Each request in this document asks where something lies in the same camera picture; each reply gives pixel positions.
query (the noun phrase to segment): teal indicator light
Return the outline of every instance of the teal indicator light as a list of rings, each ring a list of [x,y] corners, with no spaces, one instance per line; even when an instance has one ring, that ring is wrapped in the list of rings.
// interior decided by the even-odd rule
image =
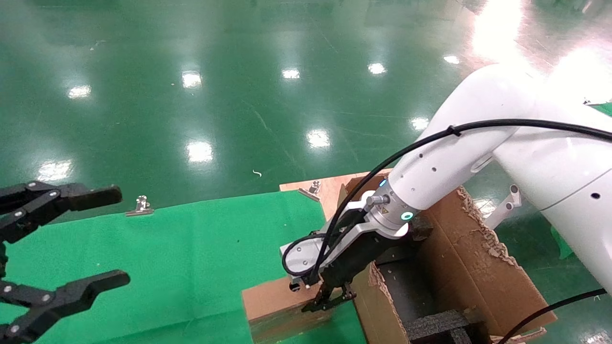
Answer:
[[[401,215],[401,219],[404,220],[404,221],[408,221],[408,220],[410,220],[413,217],[414,217],[414,214],[409,212],[409,211],[407,211],[407,212],[405,212],[404,214]]]

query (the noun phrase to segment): green mat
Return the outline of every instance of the green mat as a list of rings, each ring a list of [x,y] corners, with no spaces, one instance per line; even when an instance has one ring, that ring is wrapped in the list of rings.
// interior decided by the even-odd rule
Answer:
[[[241,290],[284,276],[278,248],[324,223],[297,192],[203,201],[127,218],[59,223],[8,248],[7,278],[55,289],[113,269],[131,284],[61,320],[38,343],[251,343]],[[0,323],[25,308],[0,304]],[[285,343],[365,343],[351,303]]]

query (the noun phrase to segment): cable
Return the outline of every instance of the cable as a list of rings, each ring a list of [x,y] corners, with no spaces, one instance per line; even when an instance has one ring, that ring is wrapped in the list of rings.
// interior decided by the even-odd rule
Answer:
[[[374,176],[376,176],[377,173],[383,170],[383,168],[388,166],[390,163],[402,157],[404,154],[407,154],[417,148],[425,146],[428,143],[434,142],[436,140],[439,140],[441,138],[444,138],[450,135],[460,136],[461,132],[464,132],[465,130],[490,128],[490,127],[537,127],[537,128],[544,128],[544,129],[565,130],[568,132],[574,132],[574,133],[580,133],[584,135],[593,136],[595,138],[605,140],[605,141],[612,141],[612,133],[610,132],[606,132],[606,131],[595,129],[595,128],[585,127],[583,125],[554,122],[554,121],[543,121],[540,119],[492,119],[488,121],[478,121],[478,122],[462,124],[456,127],[453,127],[451,125],[446,130],[443,130],[441,132],[425,137],[419,141],[416,141],[413,144],[409,145],[408,147],[405,147],[399,150],[398,152],[396,152],[389,158],[385,159],[385,161],[380,163],[378,166],[376,166],[371,172],[369,172],[366,175],[366,177],[362,178],[359,181],[359,183],[355,186],[355,188],[353,188],[352,191],[350,191],[348,195],[345,197],[345,199],[342,201],[342,203],[340,203],[340,205],[338,206],[338,209],[336,209],[336,212],[334,213],[334,216],[332,217],[332,220],[329,222],[329,226],[327,227],[327,231],[325,232],[325,236],[323,237],[323,244],[321,246],[321,250],[319,251],[319,255],[317,256],[316,263],[311,269],[309,269],[310,280],[314,281],[317,279],[316,275],[318,274],[319,267],[321,266],[321,263],[324,261],[324,258],[325,258],[324,252],[329,245],[329,241],[332,236],[332,233],[336,231],[336,223],[338,222],[338,219],[340,218],[340,214],[342,213],[344,208],[346,208],[346,205],[351,201],[351,199],[353,199],[355,195],[357,195],[357,192],[359,192],[359,190],[369,180],[371,180]],[[288,269],[286,268],[284,257],[285,255],[283,255],[283,267],[285,268],[285,271],[287,271],[287,273],[290,273]]]
[[[506,344],[506,342],[508,342],[508,339],[510,339],[513,335],[515,335],[518,332],[518,330],[521,329],[521,327],[527,325],[528,323],[530,323],[531,321],[533,321],[540,315],[544,315],[550,311],[556,310],[557,308],[565,306],[565,305],[569,305],[573,302],[580,301],[582,299],[588,299],[589,297],[595,297],[597,295],[603,295],[605,293],[606,293],[605,289],[597,289],[597,290],[589,291],[587,293],[582,293],[580,295],[568,297],[565,300],[561,300],[559,302],[549,305],[548,307],[544,307],[540,309],[539,311],[533,313],[532,315],[529,315],[523,321],[521,321],[516,326],[514,326],[510,331],[508,331],[508,333],[504,336],[504,338],[500,339],[500,341],[497,342],[497,344]]]

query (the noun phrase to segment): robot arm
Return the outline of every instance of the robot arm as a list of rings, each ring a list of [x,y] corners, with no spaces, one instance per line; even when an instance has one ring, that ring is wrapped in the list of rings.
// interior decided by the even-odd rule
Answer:
[[[612,119],[586,105],[565,103],[542,91],[532,78],[502,65],[468,76],[442,104],[421,134],[451,124],[487,119],[545,119],[612,132]],[[309,310],[335,305],[333,288],[354,297],[349,283],[387,248],[423,233],[410,226],[418,212],[496,160],[525,197],[557,228],[595,278],[612,290],[612,146],[586,135],[550,129],[496,127],[447,136],[404,155],[388,179],[343,212],[344,231],[332,238],[319,272],[324,280]],[[329,223],[318,233],[325,233]],[[320,237],[281,247],[293,283],[316,263]]]

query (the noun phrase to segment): glossy floor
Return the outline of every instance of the glossy floor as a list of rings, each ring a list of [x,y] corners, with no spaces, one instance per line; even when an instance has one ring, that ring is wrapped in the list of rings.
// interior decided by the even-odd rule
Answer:
[[[611,19],[604,0],[3,0],[0,181],[122,187],[75,219],[365,171],[493,62],[608,101]],[[468,188],[486,210],[509,182],[492,165]],[[610,330],[578,324],[567,342]]]

